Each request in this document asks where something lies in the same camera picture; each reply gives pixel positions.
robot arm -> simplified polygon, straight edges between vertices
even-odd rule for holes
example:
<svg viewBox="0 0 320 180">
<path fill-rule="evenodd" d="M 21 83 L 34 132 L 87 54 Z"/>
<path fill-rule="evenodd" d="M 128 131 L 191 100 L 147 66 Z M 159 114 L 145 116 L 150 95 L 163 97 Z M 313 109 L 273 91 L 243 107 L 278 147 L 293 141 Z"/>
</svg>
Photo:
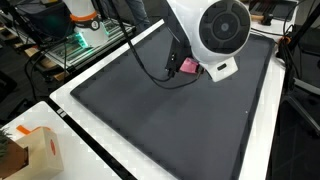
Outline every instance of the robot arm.
<svg viewBox="0 0 320 180">
<path fill-rule="evenodd" d="M 82 47 L 97 47 L 108 41 L 109 36 L 98 18 L 91 0 L 63 0 L 71 12 Z"/>
<path fill-rule="evenodd" d="M 178 72 L 193 57 L 220 81 L 235 73 L 234 60 L 250 32 L 250 14 L 238 0 L 166 0 L 162 16 L 173 42 L 166 69 Z"/>
</svg>

white housing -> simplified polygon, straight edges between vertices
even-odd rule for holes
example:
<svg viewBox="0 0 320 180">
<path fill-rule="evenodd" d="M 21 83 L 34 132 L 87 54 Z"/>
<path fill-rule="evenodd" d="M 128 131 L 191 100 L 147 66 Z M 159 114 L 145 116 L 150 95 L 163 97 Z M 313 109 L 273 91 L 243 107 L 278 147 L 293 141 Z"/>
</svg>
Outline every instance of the white housing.
<svg viewBox="0 0 320 180">
<path fill-rule="evenodd" d="M 95 12 L 91 0 L 63 0 L 70 12 L 77 17 L 88 16 Z M 75 27 L 75 32 L 81 33 L 89 47 L 97 47 L 108 41 L 109 36 L 102 22 L 96 30 Z"/>
<path fill-rule="evenodd" d="M 236 1 L 240 6 L 245 7 L 238 0 L 233 1 Z M 200 38 L 199 26 L 201 18 L 205 11 L 213 4 L 219 2 L 219 0 L 167 0 L 167 2 L 189 39 L 194 59 L 199 61 L 209 72 L 213 81 L 220 81 L 235 73 L 238 68 L 234 60 L 234 55 L 241 50 L 245 43 L 231 54 L 222 54 L 212 52 L 206 48 Z M 246 13 L 250 18 L 250 13 L 247 9 Z M 245 41 L 248 40 L 249 32 L 250 31 L 248 30 Z M 226 67 L 222 70 L 218 70 L 218 67 L 221 65 L 226 65 Z"/>
</svg>

white table frame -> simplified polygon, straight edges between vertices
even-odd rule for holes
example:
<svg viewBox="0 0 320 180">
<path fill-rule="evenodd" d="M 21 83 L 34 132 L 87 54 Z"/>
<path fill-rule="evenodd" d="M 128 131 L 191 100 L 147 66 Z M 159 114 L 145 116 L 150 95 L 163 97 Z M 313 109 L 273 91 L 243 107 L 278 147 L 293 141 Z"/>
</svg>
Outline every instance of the white table frame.
<svg viewBox="0 0 320 180">
<path fill-rule="evenodd" d="M 16 130 L 19 125 L 29 130 L 46 126 L 57 134 L 64 171 L 52 180 L 121 180 L 45 102 L 39 102 L 3 128 L 8 128 L 10 138 L 17 140 L 23 136 Z"/>
<path fill-rule="evenodd" d="M 296 12 L 287 27 L 295 21 Z M 283 21 L 273 20 L 270 27 L 253 22 L 252 27 L 263 31 L 282 34 Z M 133 44 L 138 43 L 155 29 L 160 27 L 163 21 L 159 21 L 142 34 L 135 37 Z M 279 37 L 269 36 L 275 40 Z M 100 143 L 113 157 L 115 157 L 127 170 L 139 180 L 150 179 L 176 179 L 149 157 L 131 145 L 121 135 L 107 126 L 98 117 L 77 102 L 70 92 L 83 81 L 95 74 L 101 68 L 127 51 L 129 46 L 123 45 L 107 57 L 100 60 L 91 68 L 75 77 L 72 81 L 53 92 L 50 98 L 57 103 L 72 119 L 85 129 L 98 143 Z M 269 155 L 272 146 L 273 134 L 276 124 L 279 100 L 281 97 L 285 68 L 282 60 L 271 56 L 266 77 L 261 91 L 261 97 L 253 120 L 252 131 L 249 137 L 244 162 L 239 179 L 260 180 L 265 179 Z"/>
</svg>

pink object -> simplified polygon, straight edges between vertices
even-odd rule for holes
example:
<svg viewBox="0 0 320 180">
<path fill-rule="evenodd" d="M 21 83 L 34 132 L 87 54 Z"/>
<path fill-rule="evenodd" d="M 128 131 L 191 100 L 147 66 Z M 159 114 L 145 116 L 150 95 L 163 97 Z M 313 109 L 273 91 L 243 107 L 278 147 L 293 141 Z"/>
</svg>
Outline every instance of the pink object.
<svg viewBox="0 0 320 180">
<path fill-rule="evenodd" d="M 194 62 L 193 59 L 191 58 L 186 58 L 180 68 L 180 71 L 185 72 L 185 73 L 191 73 L 191 74 L 196 74 L 196 70 L 198 67 L 198 63 Z"/>
</svg>

circular vent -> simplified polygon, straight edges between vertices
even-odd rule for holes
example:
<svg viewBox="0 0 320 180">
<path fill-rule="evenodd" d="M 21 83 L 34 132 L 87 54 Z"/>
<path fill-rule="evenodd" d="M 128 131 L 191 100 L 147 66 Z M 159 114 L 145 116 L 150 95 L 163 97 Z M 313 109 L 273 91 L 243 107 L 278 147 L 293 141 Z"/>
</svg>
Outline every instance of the circular vent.
<svg viewBox="0 0 320 180">
<path fill-rule="evenodd" d="M 231 54 L 249 35 L 250 15 L 240 2 L 219 1 L 206 10 L 199 30 L 206 48 L 215 53 Z"/>
</svg>

